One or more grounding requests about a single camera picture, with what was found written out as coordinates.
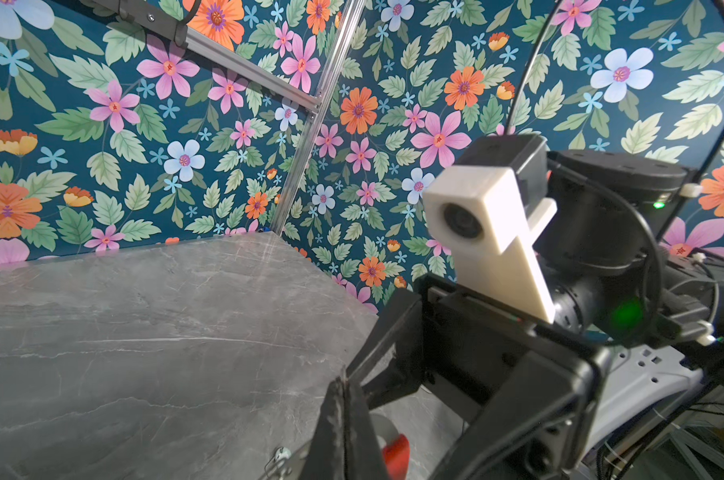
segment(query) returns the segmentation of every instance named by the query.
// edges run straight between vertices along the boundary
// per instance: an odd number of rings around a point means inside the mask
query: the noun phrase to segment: gray marble table
[[[376,321],[273,234],[0,268],[0,479],[251,480]],[[383,408],[425,478],[461,422]]]

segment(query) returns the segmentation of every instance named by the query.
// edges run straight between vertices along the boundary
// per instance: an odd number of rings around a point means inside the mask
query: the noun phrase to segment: light blue flower
[[[450,7],[450,15],[455,18],[463,13],[463,5],[465,2],[458,3],[458,0],[453,0],[453,6]]]
[[[480,34],[479,36],[474,35],[474,42],[471,43],[472,47],[476,48],[477,50],[482,49],[482,45],[486,45],[487,41],[485,40],[485,34]]]
[[[661,38],[658,42],[660,43],[658,50],[666,49],[669,52],[674,51],[674,45],[682,43],[681,39],[676,38],[676,32],[672,32],[668,38]]]
[[[159,110],[164,110],[165,113],[162,114],[162,118],[167,118],[168,115],[175,119],[175,112],[181,111],[180,107],[173,106],[172,98],[168,98],[168,104],[167,105],[159,105]]]
[[[601,98],[601,96],[602,96],[602,92],[600,92],[600,91],[597,91],[597,93],[595,93],[594,95],[591,95],[590,93],[585,92],[585,93],[583,93],[584,101],[581,101],[578,104],[578,107],[581,107],[581,108],[586,107],[587,114],[591,113],[591,111],[594,110],[594,108],[601,109],[603,105],[601,104],[601,102],[597,101]]]
[[[515,55],[516,52],[519,52],[518,48],[514,48],[513,50],[511,50],[511,47],[506,45],[505,53],[501,53],[501,58],[503,59],[503,63],[506,64],[510,60],[516,60],[516,55]]]
[[[10,50],[3,43],[0,43],[0,65],[9,65],[10,76],[17,77],[20,71],[18,68],[22,68],[27,72],[34,72],[34,67],[26,62],[22,62],[24,58],[29,57],[29,51],[21,49],[14,54],[10,53]]]
[[[139,86],[136,91],[138,92],[138,94],[143,94],[143,98],[153,97],[154,95],[156,95],[156,93],[154,92],[155,86],[156,84],[146,83],[146,79],[141,78],[141,86]]]
[[[380,39],[380,41],[383,41],[383,38],[389,37],[389,24],[385,23],[382,25],[378,25],[378,33],[375,34],[377,38]]]
[[[405,104],[405,107],[409,107],[410,105],[414,104],[414,102],[415,102],[414,94],[411,94],[410,92],[405,93],[405,97],[402,99],[402,103]]]
[[[631,0],[631,4],[629,6],[621,5],[617,8],[618,12],[623,12],[620,14],[620,17],[618,17],[618,21],[623,20],[625,17],[628,17],[629,22],[634,21],[634,14],[642,13],[644,12],[644,7],[637,7],[636,5],[639,4],[639,0]]]
[[[274,2],[273,10],[271,11],[271,16],[273,17],[273,20],[275,22],[281,22],[283,13],[284,13],[284,8],[280,8],[279,2]]]
[[[167,185],[167,187],[165,187],[164,190],[170,190],[170,191],[171,191],[171,192],[170,192],[171,194],[174,194],[174,193],[175,193],[175,190],[177,190],[178,188],[181,188],[181,184],[178,183],[178,176],[177,176],[177,175],[174,175],[174,176],[173,176],[172,181],[170,181],[169,179],[165,178],[165,184]]]
[[[587,70],[588,71],[587,73],[590,75],[594,72],[594,70],[601,70],[601,68],[602,68],[601,64],[598,63],[600,60],[601,60],[600,54],[595,56],[594,60],[591,60],[588,57],[584,57],[583,66],[580,67],[580,71],[583,72],[584,70]]]
[[[588,148],[590,148],[592,150],[597,150],[597,151],[604,151],[604,148],[609,147],[609,146],[610,146],[610,142],[604,141],[601,139],[601,137],[599,137],[599,138],[597,138],[597,143],[595,145],[589,145]]]
[[[165,155],[165,149],[163,147],[160,147],[157,151],[150,151],[148,152],[152,156],[152,163],[158,163],[162,165],[162,162],[164,162],[169,157]]]
[[[41,151],[42,151],[42,153],[45,154],[45,156],[36,161],[38,164],[46,164],[46,163],[50,162],[50,168],[52,168],[54,170],[54,169],[58,168],[58,164],[68,164],[69,163],[69,161],[67,159],[61,157],[61,155],[66,153],[66,150],[63,150],[62,148],[59,148],[58,150],[56,150],[55,153],[52,153],[50,151],[50,149],[47,147],[42,147]]]
[[[258,7],[256,7],[255,5],[253,5],[252,7],[244,7],[244,12],[246,13],[246,15],[244,15],[244,21],[250,24],[250,28],[253,27],[254,23],[260,22],[260,20],[258,20],[258,17],[255,16],[255,12],[257,10]]]

